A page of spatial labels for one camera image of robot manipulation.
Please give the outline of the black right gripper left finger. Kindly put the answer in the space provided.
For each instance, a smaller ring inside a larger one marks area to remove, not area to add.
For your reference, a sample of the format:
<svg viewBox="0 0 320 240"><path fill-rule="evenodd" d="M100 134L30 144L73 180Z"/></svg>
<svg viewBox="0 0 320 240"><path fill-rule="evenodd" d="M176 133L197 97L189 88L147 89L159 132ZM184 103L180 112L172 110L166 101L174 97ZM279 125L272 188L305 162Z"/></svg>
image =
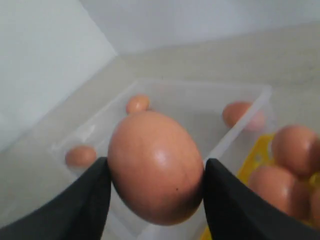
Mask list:
<svg viewBox="0 0 320 240"><path fill-rule="evenodd" d="M32 213L2 227L2 240L100 240L110 200L111 174L98 158L76 181Z"/></svg>

